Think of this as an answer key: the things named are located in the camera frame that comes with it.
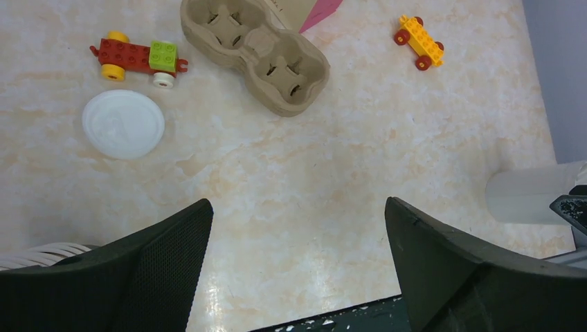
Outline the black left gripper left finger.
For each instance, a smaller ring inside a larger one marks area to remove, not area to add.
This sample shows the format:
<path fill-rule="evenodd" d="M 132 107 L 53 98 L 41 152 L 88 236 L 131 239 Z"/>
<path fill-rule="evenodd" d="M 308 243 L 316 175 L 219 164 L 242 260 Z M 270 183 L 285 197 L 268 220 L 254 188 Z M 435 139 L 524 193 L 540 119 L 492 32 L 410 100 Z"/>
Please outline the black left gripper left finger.
<path fill-rule="evenodd" d="M 185 331 L 213 224 L 201 199 L 49 267 L 1 273 L 2 331 Z"/>

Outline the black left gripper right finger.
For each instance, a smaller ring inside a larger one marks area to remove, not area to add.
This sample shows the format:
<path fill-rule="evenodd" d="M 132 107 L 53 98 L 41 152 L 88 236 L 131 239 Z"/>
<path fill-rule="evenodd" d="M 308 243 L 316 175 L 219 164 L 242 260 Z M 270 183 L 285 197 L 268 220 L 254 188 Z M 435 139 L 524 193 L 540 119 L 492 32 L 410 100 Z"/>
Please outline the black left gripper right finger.
<path fill-rule="evenodd" d="M 412 330 L 586 330 L 584 269 L 501 248 L 397 197 L 385 221 Z"/>

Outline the white plastic cup lid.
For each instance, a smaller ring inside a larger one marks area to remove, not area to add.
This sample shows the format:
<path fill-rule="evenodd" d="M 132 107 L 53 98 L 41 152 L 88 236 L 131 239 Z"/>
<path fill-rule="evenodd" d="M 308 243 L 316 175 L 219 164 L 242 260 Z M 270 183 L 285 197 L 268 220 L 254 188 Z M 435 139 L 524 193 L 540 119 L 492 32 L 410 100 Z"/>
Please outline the white plastic cup lid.
<path fill-rule="evenodd" d="M 133 160 L 150 153 L 162 139 L 160 107 L 141 93 L 116 89 L 93 97 L 82 112 L 89 142 L 104 155 Z"/>

